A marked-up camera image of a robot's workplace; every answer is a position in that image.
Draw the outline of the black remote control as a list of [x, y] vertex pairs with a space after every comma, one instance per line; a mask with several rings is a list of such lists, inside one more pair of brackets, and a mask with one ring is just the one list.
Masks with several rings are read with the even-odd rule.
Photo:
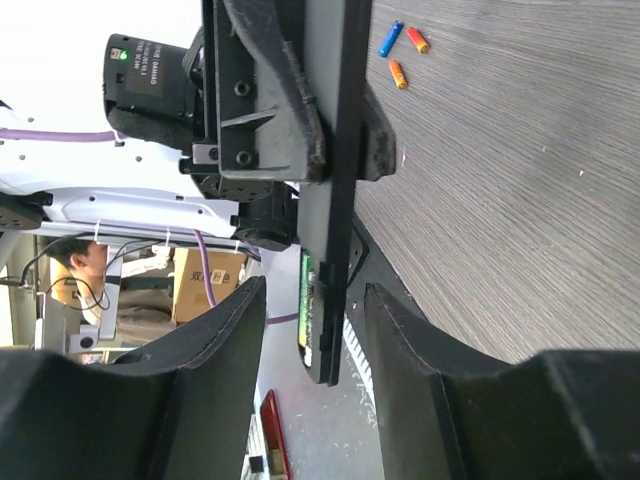
[[311, 380], [339, 379], [343, 316], [366, 83], [369, 1], [305, 4], [304, 70], [326, 141], [320, 183], [300, 187], [298, 233], [315, 273], [311, 349], [299, 352]]

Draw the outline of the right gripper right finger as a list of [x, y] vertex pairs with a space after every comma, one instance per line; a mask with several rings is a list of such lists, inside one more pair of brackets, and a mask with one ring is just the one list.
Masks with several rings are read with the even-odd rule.
[[389, 479], [635, 479], [639, 355], [551, 350], [508, 364], [379, 284], [365, 323]]

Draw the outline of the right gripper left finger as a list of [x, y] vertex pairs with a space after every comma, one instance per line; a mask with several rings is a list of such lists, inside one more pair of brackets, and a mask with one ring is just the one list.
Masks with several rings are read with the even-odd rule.
[[5, 479], [237, 479], [266, 318], [253, 277], [111, 364], [1, 354]]

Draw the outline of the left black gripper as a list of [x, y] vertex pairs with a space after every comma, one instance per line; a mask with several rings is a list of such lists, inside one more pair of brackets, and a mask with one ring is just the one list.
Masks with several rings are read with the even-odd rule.
[[[184, 64], [203, 100], [190, 172], [205, 198], [288, 200], [285, 181], [323, 179], [325, 138], [299, 53], [299, 2], [203, 2]], [[396, 165], [394, 129], [366, 82], [358, 179]]]

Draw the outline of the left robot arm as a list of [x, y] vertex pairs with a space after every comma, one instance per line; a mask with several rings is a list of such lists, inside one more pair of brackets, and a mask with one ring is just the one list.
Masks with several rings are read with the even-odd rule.
[[369, 1], [5, 1], [5, 230], [330, 259], [394, 134]]

